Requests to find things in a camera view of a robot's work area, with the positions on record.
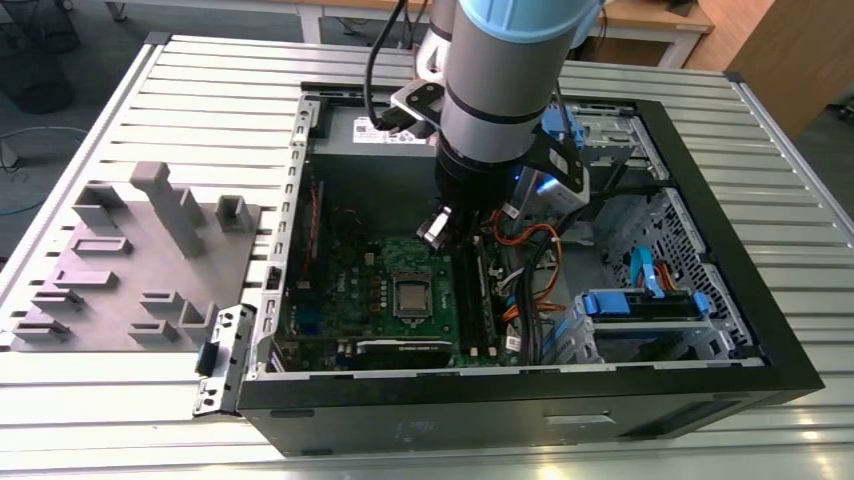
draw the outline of blue drive bracket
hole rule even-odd
[[[643,271],[643,283],[652,292],[655,298],[664,297],[664,291],[657,285],[655,267],[652,265],[652,251],[647,247],[635,247],[631,252],[631,265],[628,267],[628,281],[632,287],[637,286],[637,274]]]
[[[581,296],[587,315],[628,315],[631,308],[625,293],[619,291],[589,292]]]

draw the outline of motherboard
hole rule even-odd
[[[297,283],[281,323],[285,368],[497,365],[496,349],[477,355],[461,348],[453,270],[452,257],[414,238],[336,237],[321,281]]]

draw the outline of wire bundle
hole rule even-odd
[[[500,217],[500,210],[494,210],[494,213],[492,214],[492,235],[494,236],[494,240],[497,241],[497,243],[500,243],[501,245],[506,246],[506,247],[517,247],[519,245],[521,245],[524,242],[527,242],[529,240],[529,238],[533,236],[533,234],[536,232],[547,232],[548,233],[548,239],[551,242],[553,242],[555,244],[555,252],[556,252],[556,262],[555,262],[555,268],[551,271],[551,278],[548,279],[548,283],[545,284],[545,288],[535,294],[533,298],[535,298],[535,302],[537,304],[537,311],[544,312],[544,311],[560,311],[560,310],[565,310],[565,307],[561,305],[553,305],[549,303],[545,303],[544,300],[548,297],[548,295],[551,294],[551,291],[555,288],[555,284],[557,283],[557,274],[560,272],[560,263],[563,262],[563,248],[560,246],[560,235],[557,235],[557,232],[555,231],[553,227],[545,223],[537,223],[535,225],[531,225],[528,228],[524,229],[524,231],[515,237],[515,238],[505,238],[497,228],[497,220]],[[504,322],[509,322],[513,318],[516,318],[519,316],[519,307],[517,305],[512,305],[506,311],[504,312],[501,319],[504,320]]]
[[[657,277],[657,280],[660,282],[663,289],[668,291],[677,290],[679,288],[676,287],[676,282],[673,281],[672,275],[669,274],[669,267],[667,263],[657,262],[652,268],[655,270],[655,276]],[[637,284],[637,287],[643,287],[644,285],[643,271],[637,272],[637,279],[635,283]]]

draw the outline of slotted table surface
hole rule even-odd
[[[360,84],[366,49],[173,36],[145,45],[0,273],[0,344],[77,223],[86,181],[125,200],[133,162],[169,163],[197,201],[242,195],[268,252],[301,81]],[[378,55],[374,82],[404,85],[408,54]],[[0,474],[174,478],[854,478],[851,221],[756,103],[721,75],[567,63],[567,95],[663,103],[827,388],[672,441],[282,459],[240,419],[190,421],[194,354],[0,353]],[[262,261],[242,301],[257,304]]]

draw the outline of black cable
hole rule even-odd
[[[10,137],[15,137],[21,133],[39,131],[39,130],[71,131],[71,132],[82,133],[83,135],[89,133],[85,130],[81,130],[81,129],[74,128],[74,127],[58,127],[58,126],[26,127],[26,128],[21,128],[19,130],[14,130],[13,132],[0,134],[0,140],[3,140],[3,139],[10,138]],[[17,167],[13,167],[13,166],[5,164],[5,160],[2,159],[2,150],[0,148],[0,170],[2,170],[5,173],[17,172],[22,167],[22,160],[19,158],[17,160],[17,163],[18,163]]]
[[[417,25],[421,23],[421,18],[424,17],[424,12],[426,11],[426,4],[429,0],[424,0],[421,2],[421,8],[417,10],[417,15],[414,16],[414,22],[412,22],[412,32],[409,34],[409,44],[406,45],[406,49],[412,50],[414,46],[414,30],[417,30]]]
[[[604,39],[608,36],[608,10],[607,7],[601,6],[601,28],[599,29],[599,44],[596,45],[596,50],[601,48],[604,44]]]
[[[544,232],[547,234],[544,240],[537,244],[544,245],[544,250],[548,249],[551,233]],[[531,267],[528,263],[524,265],[524,270],[521,271],[521,275],[519,276],[519,280],[516,280],[515,284],[515,297],[516,297],[516,306],[519,308],[519,323],[521,325],[521,338],[523,338],[523,346],[524,350],[520,352],[521,363],[523,365],[539,365],[540,357],[541,357],[541,345],[543,345],[543,323],[541,318],[539,316],[539,310],[536,309],[536,301],[532,296],[525,296],[524,292],[529,292],[532,290],[531,282],[533,281],[533,271],[536,270],[536,264]],[[535,315],[523,316],[523,311],[533,310]]]
[[[560,79],[555,80],[555,100],[557,101],[557,108],[560,109],[560,121],[563,122],[563,131],[565,136],[563,138],[573,138],[572,125],[569,124],[569,114],[565,111],[565,102],[563,101],[563,93],[560,93]]]
[[[400,22],[400,43],[397,48],[405,48],[406,34],[412,33],[412,22],[409,21],[409,0],[402,4],[402,22]]]
[[[370,53],[368,54],[368,62],[364,67],[364,83],[361,85],[361,95],[364,96],[364,108],[368,113],[368,118],[370,119],[370,123],[373,127],[378,129],[380,121],[376,117],[376,110],[373,108],[373,88],[370,86],[370,82],[373,81],[373,64],[376,63],[376,55],[378,54],[378,49],[385,43],[385,37],[388,37],[388,32],[394,26],[394,22],[397,21],[397,16],[400,15],[400,10],[402,10],[402,6],[405,5],[405,0],[397,0],[397,5],[394,5],[394,9],[388,16],[388,20],[385,21],[385,26],[382,27],[382,31],[378,32],[378,36],[376,37],[376,42],[373,42],[373,46],[370,47]]]
[[[27,212],[29,210],[31,210],[33,208],[37,208],[38,206],[41,206],[41,204],[43,203],[43,200],[38,200],[35,203],[33,203],[31,205],[27,205],[25,207],[17,208],[14,210],[9,210],[5,212],[0,212],[0,217],[7,217],[10,215],[17,215],[18,213],[23,213]]]
[[[360,35],[360,32],[357,32],[354,28],[346,25],[346,22],[344,22],[338,17],[332,17],[332,18],[337,23],[341,24],[341,27],[344,27],[344,35]]]

